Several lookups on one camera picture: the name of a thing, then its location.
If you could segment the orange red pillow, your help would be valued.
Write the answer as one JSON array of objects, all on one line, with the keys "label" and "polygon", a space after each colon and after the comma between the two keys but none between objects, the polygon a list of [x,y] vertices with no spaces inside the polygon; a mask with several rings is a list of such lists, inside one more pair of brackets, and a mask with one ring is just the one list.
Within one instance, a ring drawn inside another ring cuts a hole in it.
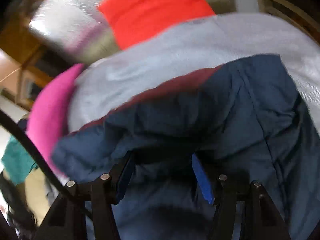
[{"label": "orange red pillow", "polygon": [[184,21],[214,16],[206,0],[103,0],[98,5],[120,49]]}]

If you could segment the navy blue jacket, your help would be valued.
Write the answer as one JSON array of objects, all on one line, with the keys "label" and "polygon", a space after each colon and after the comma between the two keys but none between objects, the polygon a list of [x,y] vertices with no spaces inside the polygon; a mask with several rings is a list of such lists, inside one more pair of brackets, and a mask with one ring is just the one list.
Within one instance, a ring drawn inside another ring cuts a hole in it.
[{"label": "navy blue jacket", "polygon": [[191,166],[214,178],[261,181],[292,239],[319,239],[319,134],[277,55],[205,69],[195,88],[120,107],[59,140],[56,167],[93,181],[128,151],[137,159],[113,207],[122,239],[204,239],[214,208]]}]

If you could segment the grey bed sheet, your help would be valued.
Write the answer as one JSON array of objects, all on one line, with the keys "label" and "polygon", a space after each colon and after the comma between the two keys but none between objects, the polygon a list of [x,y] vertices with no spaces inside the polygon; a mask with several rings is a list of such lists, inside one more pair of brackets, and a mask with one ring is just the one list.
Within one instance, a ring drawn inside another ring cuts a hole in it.
[{"label": "grey bed sheet", "polygon": [[319,126],[319,46],[267,14],[225,14],[183,22],[91,64],[76,80],[67,127],[90,121],[161,83],[242,57],[278,54]]}]

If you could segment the pink pillow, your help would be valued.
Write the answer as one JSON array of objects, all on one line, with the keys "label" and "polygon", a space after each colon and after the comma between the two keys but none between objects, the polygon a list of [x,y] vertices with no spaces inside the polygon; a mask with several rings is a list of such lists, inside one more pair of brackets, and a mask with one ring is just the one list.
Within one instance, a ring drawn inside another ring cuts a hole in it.
[{"label": "pink pillow", "polygon": [[37,96],[27,124],[27,136],[53,172],[60,173],[51,160],[58,140],[67,134],[68,107],[76,78],[84,70],[79,63],[55,77]]}]

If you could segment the silver foil headboard panel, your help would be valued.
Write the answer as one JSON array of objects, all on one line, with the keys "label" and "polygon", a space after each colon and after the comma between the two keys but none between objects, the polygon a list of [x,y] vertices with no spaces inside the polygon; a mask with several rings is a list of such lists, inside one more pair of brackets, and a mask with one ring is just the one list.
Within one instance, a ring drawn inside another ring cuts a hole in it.
[{"label": "silver foil headboard panel", "polygon": [[[98,5],[103,0],[45,0],[29,28],[75,59],[90,64],[119,48]],[[232,10],[230,0],[206,0],[215,14]]]}]

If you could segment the teal cloth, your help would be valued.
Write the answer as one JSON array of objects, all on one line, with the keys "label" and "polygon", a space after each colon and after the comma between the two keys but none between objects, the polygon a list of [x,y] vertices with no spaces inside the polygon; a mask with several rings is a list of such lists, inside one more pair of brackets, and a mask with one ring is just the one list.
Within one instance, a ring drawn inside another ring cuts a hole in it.
[{"label": "teal cloth", "polygon": [[29,173],[38,168],[34,159],[12,135],[6,145],[1,162],[14,185],[23,183]]}]

